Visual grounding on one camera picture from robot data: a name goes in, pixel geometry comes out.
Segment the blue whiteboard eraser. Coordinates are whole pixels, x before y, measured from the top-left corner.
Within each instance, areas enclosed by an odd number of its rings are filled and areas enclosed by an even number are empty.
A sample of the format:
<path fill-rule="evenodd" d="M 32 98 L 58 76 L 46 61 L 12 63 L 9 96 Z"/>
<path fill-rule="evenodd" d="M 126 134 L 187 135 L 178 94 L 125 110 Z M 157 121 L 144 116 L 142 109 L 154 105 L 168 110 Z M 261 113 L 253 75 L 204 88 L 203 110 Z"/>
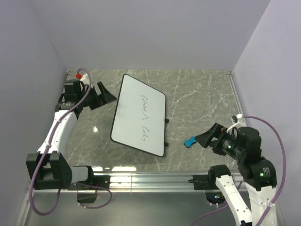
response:
<path fill-rule="evenodd" d="M 190 148 L 192 145 L 194 145 L 195 143 L 197 143 L 197 141 L 195 140 L 195 136 L 191 136 L 190 139 L 184 141 L 184 145 L 187 148 Z"/>

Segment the white whiteboard black frame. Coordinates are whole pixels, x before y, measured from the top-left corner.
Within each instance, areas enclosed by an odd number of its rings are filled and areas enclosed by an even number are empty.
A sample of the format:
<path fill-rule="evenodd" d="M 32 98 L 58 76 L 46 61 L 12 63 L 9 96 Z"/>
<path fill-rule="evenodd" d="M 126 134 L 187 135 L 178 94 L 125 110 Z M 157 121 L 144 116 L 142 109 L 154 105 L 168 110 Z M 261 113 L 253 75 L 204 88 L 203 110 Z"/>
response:
<path fill-rule="evenodd" d="M 112 122 L 111 141 L 163 157 L 165 127 L 166 95 L 124 74 Z"/>

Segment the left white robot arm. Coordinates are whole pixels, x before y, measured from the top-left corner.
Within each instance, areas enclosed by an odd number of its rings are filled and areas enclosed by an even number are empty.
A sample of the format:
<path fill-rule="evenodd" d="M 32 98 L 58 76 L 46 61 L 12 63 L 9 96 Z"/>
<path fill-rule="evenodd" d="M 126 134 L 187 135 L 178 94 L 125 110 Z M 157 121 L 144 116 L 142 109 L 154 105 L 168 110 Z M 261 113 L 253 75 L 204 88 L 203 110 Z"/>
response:
<path fill-rule="evenodd" d="M 100 94 L 83 80 L 67 80 L 64 93 L 55 106 L 55 116 L 51 129 L 36 153 L 26 157 L 26 166 L 35 190 L 68 189 L 79 183 L 84 189 L 95 185 L 91 166 L 71 167 L 63 156 L 71 130 L 83 108 L 90 110 L 116 101 L 101 82 L 97 83 Z"/>

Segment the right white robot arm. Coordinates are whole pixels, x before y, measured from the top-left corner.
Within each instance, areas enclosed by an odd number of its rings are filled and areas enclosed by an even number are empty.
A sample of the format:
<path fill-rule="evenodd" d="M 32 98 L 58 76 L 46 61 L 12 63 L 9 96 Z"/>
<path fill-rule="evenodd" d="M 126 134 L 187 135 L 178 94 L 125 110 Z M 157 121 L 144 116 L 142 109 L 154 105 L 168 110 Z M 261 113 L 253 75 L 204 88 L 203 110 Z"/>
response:
<path fill-rule="evenodd" d="M 224 195 L 236 225 L 276 226 L 277 211 L 273 198 L 277 191 L 277 176 L 273 164 L 261 155 L 259 131 L 238 124 L 226 128 L 218 123 L 195 137 L 203 148 L 210 147 L 218 155 L 228 155 L 237 161 L 238 171 L 246 185 L 250 207 L 241 197 L 226 165 L 210 167 L 208 184 Z"/>

